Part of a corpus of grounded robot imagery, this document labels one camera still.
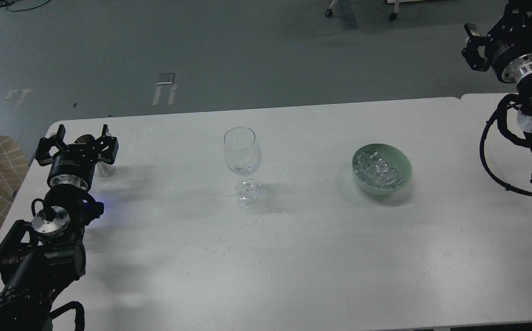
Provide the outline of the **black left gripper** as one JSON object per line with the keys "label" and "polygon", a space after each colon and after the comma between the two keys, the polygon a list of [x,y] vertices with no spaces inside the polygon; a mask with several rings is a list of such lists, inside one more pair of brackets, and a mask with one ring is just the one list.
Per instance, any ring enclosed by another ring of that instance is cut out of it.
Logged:
{"label": "black left gripper", "polygon": [[[63,124],[51,137],[40,138],[34,159],[41,167],[51,164],[47,184],[52,188],[60,184],[70,184],[84,191],[92,187],[96,163],[114,165],[119,151],[118,139],[110,133],[107,124],[102,126],[102,134],[95,140],[94,147],[87,144],[64,142],[66,128]],[[51,155],[53,147],[58,152]]]}

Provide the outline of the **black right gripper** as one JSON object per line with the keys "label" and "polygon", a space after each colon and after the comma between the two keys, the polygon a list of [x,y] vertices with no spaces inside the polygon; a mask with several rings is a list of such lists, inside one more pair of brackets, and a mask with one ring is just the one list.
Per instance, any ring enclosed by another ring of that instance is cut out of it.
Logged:
{"label": "black right gripper", "polygon": [[[463,58],[474,71],[486,72],[491,67],[501,83],[518,83],[525,74],[518,74],[519,63],[532,62],[532,0],[509,0],[505,18],[501,18],[481,36],[478,27],[465,23],[466,47]],[[479,48],[485,47],[485,56]]]}

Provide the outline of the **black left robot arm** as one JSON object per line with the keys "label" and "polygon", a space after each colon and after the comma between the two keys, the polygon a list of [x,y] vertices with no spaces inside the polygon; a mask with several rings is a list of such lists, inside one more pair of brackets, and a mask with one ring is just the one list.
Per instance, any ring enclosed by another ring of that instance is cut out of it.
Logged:
{"label": "black left robot arm", "polygon": [[66,128],[41,138],[35,161],[50,167],[48,192],[31,203],[32,220],[16,220],[0,243],[0,331],[51,331],[53,320],[75,312],[74,328],[85,330],[78,301],[52,308],[56,298],[85,274],[85,228],[104,214],[89,191],[99,163],[113,166],[119,150],[107,125],[99,137],[85,134],[66,144]]}

